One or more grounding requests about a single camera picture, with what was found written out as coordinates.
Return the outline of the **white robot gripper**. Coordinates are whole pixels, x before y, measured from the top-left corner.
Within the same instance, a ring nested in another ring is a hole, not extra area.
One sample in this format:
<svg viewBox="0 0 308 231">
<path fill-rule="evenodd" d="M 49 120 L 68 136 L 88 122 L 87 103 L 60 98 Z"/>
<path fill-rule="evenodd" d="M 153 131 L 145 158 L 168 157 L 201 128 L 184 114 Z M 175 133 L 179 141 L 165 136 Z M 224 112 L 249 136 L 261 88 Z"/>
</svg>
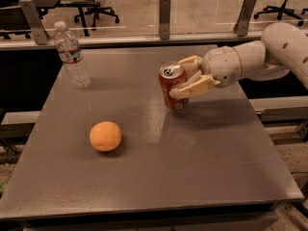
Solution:
<svg viewBox="0 0 308 231">
<path fill-rule="evenodd" d="M 198 96 L 214 86 L 225 88 L 234 85 L 242 74 L 240 56 L 229 46 L 212 49 L 203 58 L 196 55 L 189 56 L 180 60 L 179 64 L 185 68 L 189 80 L 171 89 L 169 95 L 175 99 Z M 208 75 L 196 73 L 198 70 Z"/>
</svg>

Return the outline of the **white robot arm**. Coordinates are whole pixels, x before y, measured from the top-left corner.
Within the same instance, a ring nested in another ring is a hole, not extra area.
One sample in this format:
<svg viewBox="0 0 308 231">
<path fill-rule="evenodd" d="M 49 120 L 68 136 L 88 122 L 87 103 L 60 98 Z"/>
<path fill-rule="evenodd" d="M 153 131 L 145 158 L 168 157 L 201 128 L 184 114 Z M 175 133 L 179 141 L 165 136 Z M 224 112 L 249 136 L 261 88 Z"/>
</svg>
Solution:
<svg viewBox="0 0 308 231">
<path fill-rule="evenodd" d="M 245 78 L 267 81 L 288 73 L 308 89 L 308 37 L 292 24 L 275 22 L 259 40 L 218 47 L 202 57 L 185 58 L 180 64 L 187 72 L 187 81 L 168 92 L 175 99 L 225 88 Z"/>
</svg>

